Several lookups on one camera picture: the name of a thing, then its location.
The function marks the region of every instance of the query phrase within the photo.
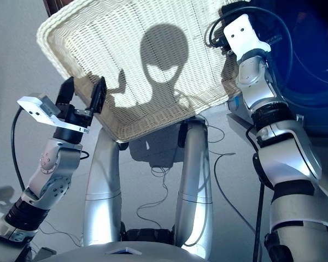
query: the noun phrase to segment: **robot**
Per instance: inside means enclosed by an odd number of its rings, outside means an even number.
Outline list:
[[[271,47],[258,39],[247,14],[224,28],[237,56],[244,105],[256,128],[253,156],[261,182],[274,191],[265,247],[272,261],[328,261],[328,197],[319,187],[321,164],[310,140],[282,97],[269,62]],[[106,96],[104,78],[95,85],[85,110],[69,102],[73,78],[61,86],[54,104],[33,94],[18,103],[37,121],[56,126],[28,186],[0,219],[0,261],[20,261],[40,223],[69,188],[78,167],[81,137]],[[183,174],[172,231],[125,231],[121,222],[119,150],[126,148],[101,130],[85,200],[84,247],[46,261],[206,261],[213,232],[207,127],[193,117],[181,124]]]

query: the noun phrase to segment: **wire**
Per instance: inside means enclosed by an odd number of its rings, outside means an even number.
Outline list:
[[[75,235],[73,234],[70,234],[70,233],[67,233],[67,232],[63,232],[63,231],[59,231],[57,230],[51,223],[47,222],[54,230],[55,232],[51,232],[51,233],[47,233],[45,232],[41,227],[39,227],[40,231],[45,234],[45,235],[53,235],[53,234],[64,234],[64,235],[67,235],[72,241],[73,243],[77,246],[77,247],[81,247],[81,245],[77,244],[74,240],[74,238],[72,238],[72,236],[74,236],[75,238],[77,238]]]
[[[37,247],[38,251],[40,250],[40,248],[37,244],[34,243],[34,241],[31,241],[31,249],[32,249],[33,252],[35,252],[35,255],[36,255],[36,254],[38,254],[38,252],[32,247],[32,244],[34,244]]]
[[[216,175],[216,165],[218,164],[218,161],[220,160],[221,157],[223,156],[232,156],[235,155],[236,153],[225,153],[225,154],[221,154],[214,163],[214,177],[215,177],[215,181],[216,184],[218,185],[219,191],[221,193],[221,195],[224,197],[224,199],[226,200],[226,202],[233,208],[233,210],[239,215],[239,217],[243,220],[243,222],[248,226],[248,228],[255,234],[255,229],[254,227],[246,220],[246,218],[244,218],[244,216],[240,213],[240,211],[234,206],[234,204],[232,202],[230,202],[230,200],[227,198],[227,196],[225,195],[224,191],[221,188],[221,185],[219,183],[218,180],[218,176]]]
[[[208,143],[217,143],[217,142],[220,142],[220,141],[223,141],[223,139],[225,138],[225,132],[221,129],[221,128],[218,128],[218,127],[215,127],[215,126],[210,126],[210,125],[207,125],[207,127],[211,127],[211,128],[214,128],[214,129],[217,129],[218,131],[220,131],[222,133],[222,138],[216,140],[216,141],[208,141]]]
[[[225,195],[224,191],[222,190],[221,188],[221,185],[220,185],[220,182],[218,180],[218,176],[216,175],[216,165],[218,163],[218,161],[220,160],[221,157],[223,156],[232,156],[232,155],[235,155],[236,153],[224,153],[224,154],[221,154],[216,160],[215,160],[215,163],[214,163],[214,177],[215,177],[215,181],[216,181],[216,184],[218,185],[218,188],[219,188],[219,191],[222,195],[222,197],[226,200],[226,202],[229,204],[229,206],[231,206],[233,208],[233,210],[238,214],[238,216],[242,219],[242,221],[248,226],[248,228],[254,233],[254,235],[256,235],[256,230],[254,229],[254,227],[247,221],[247,219],[240,213],[240,211],[235,207],[235,205],[228,199],[228,197]],[[262,259],[262,246],[261,246],[261,243],[258,242],[257,246],[259,247],[260,249],[260,256],[259,256],[259,259],[261,261]]]
[[[249,136],[250,131],[254,128],[254,125],[250,126],[245,133],[245,136],[253,146],[255,152],[258,152],[258,148],[254,141]],[[263,206],[263,194],[265,191],[265,185],[260,181],[260,192],[259,192],[259,203],[257,205],[257,216],[256,216],[256,227],[255,227],[255,238],[254,238],[254,250],[253,250],[253,262],[257,261],[258,247],[260,245],[260,229],[261,229],[261,218],[262,218],[262,206]]]
[[[43,222],[48,223],[55,231],[62,232],[62,231],[59,231],[58,229],[56,229],[49,221],[44,220]],[[78,242],[80,242],[80,238],[78,238],[76,235],[74,235],[72,233],[67,233],[67,232],[62,232],[62,233],[66,233],[66,234],[69,234],[71,236],[74,236],[78,240]]]
[[[260,245],[260,229],[261,229],[261,217],[262,217],[262,206],[263,206],[263,193],[265,191],[265,185],[260,183],[259,192],[259,203],[257,205],[257,216],[256,216],[256,227],[255,227],[255,238],[254,238],[254,250],[253,250],[253,262],[257,262],[258,246]]]
[[[251,145],[253,146],[255,152],[257,152],[259,149],[257,148],[256,144],[254,143],[254,141],[251,139],[251,137],[249,136],[250,131],[254,128],[254,125],[250,126],[246,133],[245,136],[247,137],[247,139],[249,140],[249,142],[251,143]]]
[[[158,177],[158,178],[163,178],[163,182],[162,182],[162,187],[165,189],[165,196],[162,200],[159,200],[157,202],[152,202],[152,203],[146,203],[146,204],[143,204],[141,206],[139,206],[137,209],[136,209],[136,215],[143,219],[143,220],[146,220],[146,221],[150,221],[150,222],[153,222],[155,223],[160,229],[162,228],[162,226],[157,222],[157,221],[154,221],[152,219],[148,219],[148,218],[145,218],[143,216],[141,216],[138,211],[141,210],[141,209],[149,209],[149,208],[152,208],[152,207],[155,207],[155,206],[158,206],[160,205],[161,203],[163,203],[167,197],[168,197],[168,193],[169,193],[169,190],[168,190],[168,187],[166,186],[165,184],[165,179],[166,179],[166,175],[168,174],[170,168],[168,169],[165,169],[163,168],[162,166],[154,166],[151,168],[151,174],[155,177]]]
[[[12,152],[13,165],[15,167],[17,178],[18,178],[18,181],[20,182],[20,186],[21,186],[21,189],[22,189],[22,192],[23,192],[26,187],[24,186],[24,182],[23,182],[23,179],[22,179],[22,176],[21,176],[21,172],[20,172],[20,170],[18,168],[18,165],[17,165],[16,149],[15,149],[15,128],[16,128],[17,119],[20,116],[20,114],[22,112],[22,109],[23,109],[22,107],[18,108],[17,113],[16,113],[16,115],[13,118],[13,121],[12,121],[12,127],[11,127],[11,152]]]
[[[291,35],[290,35],[290,32],[285,24],[285,22],[282,20],[282,18],[280,18],[277,14],[267,10],[267,9],[264,9],[264,8],[260,8],[260,7],[240,7],[240,8],[236,8],[232,11],[229,11],[225,14],[223,14],[222,16],[220,16],[219,19],[217,19],[215,21],[215,23],[213,24],[212,26],[212,29],[210,30],[210,33],[209,33],[209,43],[212,47],[218,47],[217,45],[215,45],[213,43],[213,40],[212,40],[212,36],[213,36],[213,32],[214,32],[214,29],[215,27],[218,25],[219,22],[221,22],[222,20],[224,20],[226,17],[228,16],[231,16],[239,11],[244,11],[244,10],[256,10],[256,11],[261,11],[261,12],[264,12],[270,16],[273,16],[275,19],[277,19],[280,24],[283,26],[284,30],[285,30],[285,33],[287,35],[287,38],[288,38],[288,45],[289,45],[289,61],[288,61],[288,69],[287,69],[287,72],[285,74],[285,78],[284,78],[284,81],[282,83],[283,85],[283,88],[286,86],[286,84],[289,82],[289,79],[290,79],[290,73],[291,73],[291,68],[293,66],[293,43],[292,43],[292,40],[291,40]]]
[[[311,75],[312,77],[316,78],[317,80],[319,80],[319,81],[321,81],[321,82],[323,82],[323,83],[325,83],[325,84],[328,84],[328,81],[323,80],[322,78],[319,78],[318,76],[316,76],[314,73],[312,73],[312,72],[310,71],[310,69],[308,69],[308,68],[306,67],[306,65],[304,65],[304,64],[301,62],[301,60],[300,60],[300,58],[297,56],[295,50],[294,50],[293,52],[294,52],[294,56],[295,56],[295,58],[298,60],[299,64],[304,68],[304,70],[305,70],[309,75]]]
[[[86,158],[88,158],[88,157],[90,156],[90,154],[87,153],[87,152],[84,151],[84,150],[82,150],[81,152],[84,153],[84,154],[86,154],[86,156],[85,156],[85,157],[80,157],[80,160],[86,159]]]

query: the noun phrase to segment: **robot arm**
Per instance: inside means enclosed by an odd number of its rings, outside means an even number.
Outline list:
[[[0,220],[0,261],[13,261],[37,233],[50,209],[69,189],[73,172],[80,162],[83,133],[88,133],[94,113],[101,113],[106,96],[104,78],[95,85],[90,107],[76,110],[69,102],[74,94],[73,78],[61,86],[56,105],[48,97],[32,94],[18,103],[38,122],[57,126],[53,138],[46,143],[37,171],[19,200]]]
[[[224,29],[237,55],[236,85],[257,130],[254,165],[274,190],[265,246],[272,261],[328,261],[328,197],[318,186],[321,165],[303,127],[295,121],[246,14]]]

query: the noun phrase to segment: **white wicker basket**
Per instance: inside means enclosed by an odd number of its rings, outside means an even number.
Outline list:
[[[104,76],[98,116],[126,142],[239,92],[233,59],[209,47],[207,34],[227,0],[75,0],[48,18],[38,44],[86,105]]]

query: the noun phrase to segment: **white bracket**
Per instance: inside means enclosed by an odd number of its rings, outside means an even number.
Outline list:
[[[43,124],[49,124],[55,127],[62,127],[81,133],[88,133],[89,130],[85,127],[80,127],[75,124],[62,122],[56,115],[60,110],[55,104],[43,94],[32,94],[30,97],[22,97],[17,101],[24,110],[26,110],[34,119]]]
[[[225,37],[232,49],[237,55],[237,61],[250,50],[263,49],[266,52],[271,51],[268,43],[258,39],[252,28],[247,14],[241,15],[224,28]]]

